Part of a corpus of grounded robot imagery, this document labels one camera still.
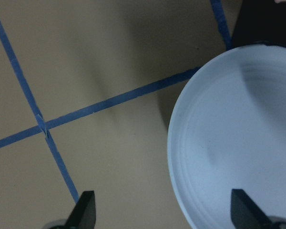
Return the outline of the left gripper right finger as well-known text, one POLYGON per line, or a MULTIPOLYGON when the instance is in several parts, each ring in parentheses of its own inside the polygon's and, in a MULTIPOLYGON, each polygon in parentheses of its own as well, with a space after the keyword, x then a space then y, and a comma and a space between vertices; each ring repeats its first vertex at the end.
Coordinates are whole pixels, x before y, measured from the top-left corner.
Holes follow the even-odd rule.
POLYGON ((243 189, 232 189, 231 221, 236 229, 276 229, 276 224, 243 189))

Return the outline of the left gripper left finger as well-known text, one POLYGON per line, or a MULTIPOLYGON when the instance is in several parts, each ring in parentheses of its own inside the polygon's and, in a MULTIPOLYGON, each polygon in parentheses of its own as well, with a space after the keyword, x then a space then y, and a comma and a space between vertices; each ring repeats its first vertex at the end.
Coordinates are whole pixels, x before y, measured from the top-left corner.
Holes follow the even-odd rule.
POLYGON ((65 229, 93 229, 96 224, 94 191, 84 191, 69 215, 65 229))

